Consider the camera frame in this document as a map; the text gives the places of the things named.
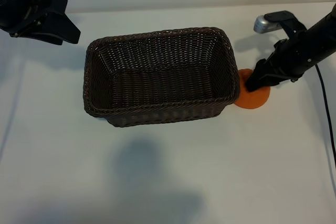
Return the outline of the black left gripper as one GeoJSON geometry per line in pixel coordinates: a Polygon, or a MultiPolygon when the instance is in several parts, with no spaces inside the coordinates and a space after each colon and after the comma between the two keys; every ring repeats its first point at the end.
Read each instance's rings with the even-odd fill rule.
{"type": "Polygon", "coordinates": [[[67,0],[1,0],[1,29],[14,38],[54,45],[62,45],[64,41],[77,44],[80,30],[65,15],[67,3],[67,0]],[[23,29],[25,22],[32,23],[43,15],[47,17],[42,28],[23,29]]]}

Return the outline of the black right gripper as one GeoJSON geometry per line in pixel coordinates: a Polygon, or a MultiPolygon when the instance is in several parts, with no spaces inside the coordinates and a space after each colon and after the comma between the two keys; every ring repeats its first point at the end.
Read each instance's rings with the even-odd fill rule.
{"type": "Polygon", "coordinates": [[[285,28],[284,31],[288,39],[276,43],[267,60],[256,63],[245,82],[248,91],[276,86],[280,81],[297,81],[319,62],[319,28],[285,28]]]}

